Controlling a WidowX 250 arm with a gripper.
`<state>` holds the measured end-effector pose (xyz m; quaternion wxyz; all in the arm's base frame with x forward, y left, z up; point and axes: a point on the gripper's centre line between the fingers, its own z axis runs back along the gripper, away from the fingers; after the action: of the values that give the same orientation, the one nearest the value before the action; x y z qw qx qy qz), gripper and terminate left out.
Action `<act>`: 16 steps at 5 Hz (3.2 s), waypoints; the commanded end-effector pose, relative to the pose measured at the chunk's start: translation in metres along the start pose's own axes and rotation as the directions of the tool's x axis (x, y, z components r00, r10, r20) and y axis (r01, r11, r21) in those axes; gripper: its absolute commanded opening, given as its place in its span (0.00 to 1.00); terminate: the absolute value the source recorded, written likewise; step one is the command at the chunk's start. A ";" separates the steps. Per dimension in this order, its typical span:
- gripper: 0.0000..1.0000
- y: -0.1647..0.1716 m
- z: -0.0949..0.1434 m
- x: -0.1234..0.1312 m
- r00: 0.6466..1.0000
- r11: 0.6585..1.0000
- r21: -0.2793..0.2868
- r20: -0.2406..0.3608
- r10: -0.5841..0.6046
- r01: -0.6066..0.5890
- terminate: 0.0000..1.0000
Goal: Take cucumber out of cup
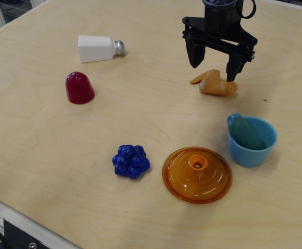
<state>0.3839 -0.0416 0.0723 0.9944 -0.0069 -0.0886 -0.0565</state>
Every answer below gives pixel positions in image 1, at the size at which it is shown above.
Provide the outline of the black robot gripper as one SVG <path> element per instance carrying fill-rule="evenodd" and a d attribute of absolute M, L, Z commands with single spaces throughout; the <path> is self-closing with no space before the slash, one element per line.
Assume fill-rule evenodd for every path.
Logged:
<path fill-rule="evenodd" d="M 227 81 L 234 81 L 246 62 L 254 59 L 257 39 L 241 26 L 242 19 L 256 13 L 256 2 L 249 15 L 243 14 L 244 1 L 203 1 L 203 17 L 184 17 L 183 38 L 190 65 L 197 68 L 209 47 L 229 55 L 226 66 Z"/>

